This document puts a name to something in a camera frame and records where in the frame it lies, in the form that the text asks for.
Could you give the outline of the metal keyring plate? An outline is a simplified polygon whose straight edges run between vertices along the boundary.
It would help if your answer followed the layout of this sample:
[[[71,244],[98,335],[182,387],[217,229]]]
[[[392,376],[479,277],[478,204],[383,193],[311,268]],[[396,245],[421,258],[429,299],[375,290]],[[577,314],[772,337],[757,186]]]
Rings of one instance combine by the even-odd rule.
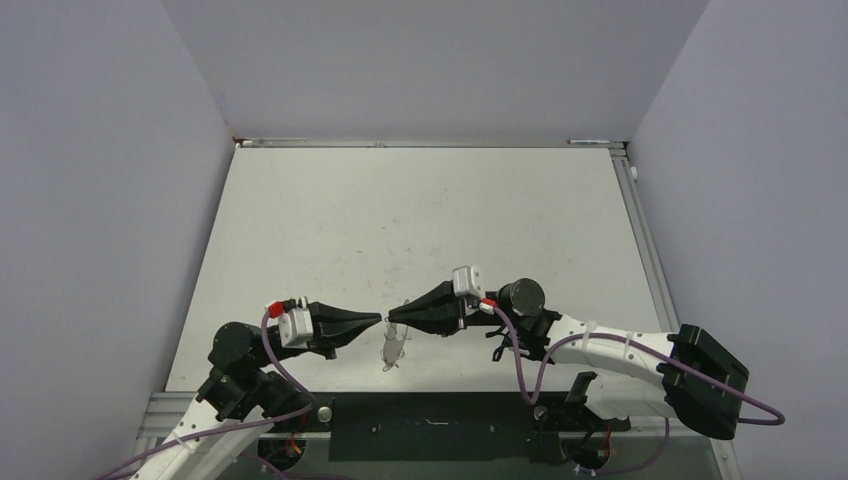
[[[387,373],[399,367],[399,361],[405,357],[405,344],[410,340],[410,327],[393,322],[388,316],[384,318],[385,331],[380,357],[383,363],[382,371]]]

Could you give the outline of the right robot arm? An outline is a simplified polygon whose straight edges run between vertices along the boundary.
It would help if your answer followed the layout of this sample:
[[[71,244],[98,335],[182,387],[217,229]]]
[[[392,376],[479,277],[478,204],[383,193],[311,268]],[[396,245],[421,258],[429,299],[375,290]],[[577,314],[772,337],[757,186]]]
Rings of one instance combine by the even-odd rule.
[[[576,393],[564,403],[567,419],[579,428],[599,420],[664,417],[709,438],[734,438],[749,371],[706,330],[689,324],[660,333],[607,328],[545,303],[542,286],[530,278],[484,293],[445,281],[390,310],[388,319],[440,336],[489,326],[503,338],[495,360],[510,349],[543,367],[581,366],[572,386]]]

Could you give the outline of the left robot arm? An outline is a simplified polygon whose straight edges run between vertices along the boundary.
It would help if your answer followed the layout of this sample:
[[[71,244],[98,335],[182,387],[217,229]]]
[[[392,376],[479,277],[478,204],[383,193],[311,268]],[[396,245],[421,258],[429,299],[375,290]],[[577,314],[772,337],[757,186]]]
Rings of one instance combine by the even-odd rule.
[[[268,304],[259,325],[220,327],[206,380],[165,440],[129,460],[138,468],[128,478],[215,479],[269,430],[323,420],[326,407],[283,360],[302,353],[332,360],[381,320],[300,298]]]

